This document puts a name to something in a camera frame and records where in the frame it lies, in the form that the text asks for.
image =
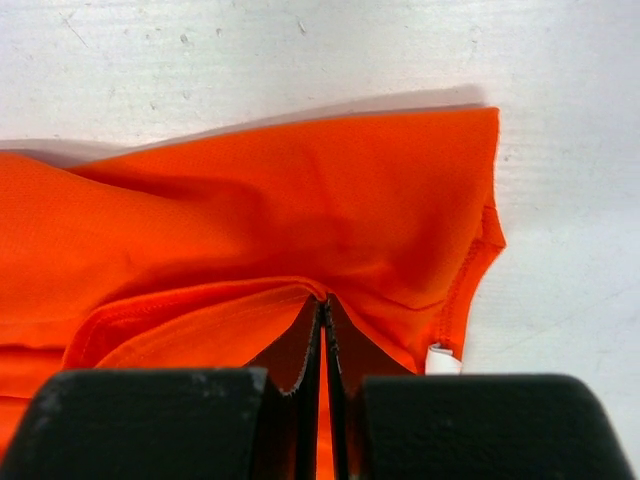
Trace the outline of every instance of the white surface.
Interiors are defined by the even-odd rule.
[[[453,356],[453,350],[442,348],[439,343],[431,345],[427,350],[424,362],[424,373],[427,375],[458,375],[462,362]]]
[[[640,470],[638,18],[637,0],[0,0],[0,139],[133,146],[328,105],[501,107],[509,248],[465,371],[583,379]]]

